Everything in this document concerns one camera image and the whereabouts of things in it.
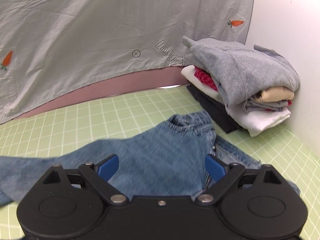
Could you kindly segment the blue denim jeans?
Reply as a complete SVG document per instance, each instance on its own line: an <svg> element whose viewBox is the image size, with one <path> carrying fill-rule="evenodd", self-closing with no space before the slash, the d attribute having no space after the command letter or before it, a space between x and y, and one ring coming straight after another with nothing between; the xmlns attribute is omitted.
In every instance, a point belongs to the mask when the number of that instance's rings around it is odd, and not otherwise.
<svg viewBox="0 0 320 240"><path fill-rule="evenodd" d="M206 111L175 114L134 137L96 140L60 157L1 157L1 205L20 202L54 164L74 169L113 154L119 157L119 168L109 182L127 197L198 196L214 183L204 167L208 154L227 164L261 167L216 134Z"/></svg>

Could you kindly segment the beige folded garment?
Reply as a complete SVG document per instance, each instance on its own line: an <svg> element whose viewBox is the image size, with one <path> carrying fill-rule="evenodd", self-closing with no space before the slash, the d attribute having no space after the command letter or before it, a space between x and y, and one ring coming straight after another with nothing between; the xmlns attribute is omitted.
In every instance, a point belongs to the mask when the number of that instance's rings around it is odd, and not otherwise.
<svg viewBox="0 0 320 240"><path fill-rule="evenodd" d="M271 87L261 91L256 100L258 102L278 102L283 100L292 100L294 97L294 92L286 87Z"/></svg>

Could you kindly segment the grey printed backdrop cloth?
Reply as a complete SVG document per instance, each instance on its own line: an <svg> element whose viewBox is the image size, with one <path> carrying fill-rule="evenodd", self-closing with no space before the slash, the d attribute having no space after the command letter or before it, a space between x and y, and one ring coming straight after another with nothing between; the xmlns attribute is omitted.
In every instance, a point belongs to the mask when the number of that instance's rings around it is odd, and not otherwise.
<svg viewBox="0 0 320 240"><path fill-rule="evenodd" d="M76 89L244 43L254 0L1 0L1 123Z"/></svg>

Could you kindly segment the grey folded sweater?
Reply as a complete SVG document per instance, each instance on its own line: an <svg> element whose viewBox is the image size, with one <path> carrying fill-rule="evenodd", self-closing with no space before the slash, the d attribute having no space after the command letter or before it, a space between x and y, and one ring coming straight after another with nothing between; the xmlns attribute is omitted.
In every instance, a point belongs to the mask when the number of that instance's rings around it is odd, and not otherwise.
<svg viewBox="0 0 320 240"><path fill-rule="evenodd" d="M214 38L194 41L186 36L183 44L189 49L185 60L208 72L225 106L239 106L244 112L273 110L280 112L287 102L256 102L254 95L272 87L285 87L295 92L300 78L289 61L274 50L258 45L253 49L239 42Z"/></svg>

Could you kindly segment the white folded garment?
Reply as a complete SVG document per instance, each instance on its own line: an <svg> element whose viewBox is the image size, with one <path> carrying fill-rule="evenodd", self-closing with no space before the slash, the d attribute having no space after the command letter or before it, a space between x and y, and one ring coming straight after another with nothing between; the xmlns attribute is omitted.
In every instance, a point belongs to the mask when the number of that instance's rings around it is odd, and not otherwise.
<svg viewBox="0 0 320 240"><path fill-rule="evenodd" d="M212 99L223 104L223 100L218 91L213 90L201 83L195 76L195 66L187 66L182 69L181 74L196 88ZM272 110L254 110L245 113L239 106L225 107L227 114L242 128L248 130L250 136L255 137L261 132L281 124L284 120L288 119L291 112L285 107L282 111Z"/></svg>

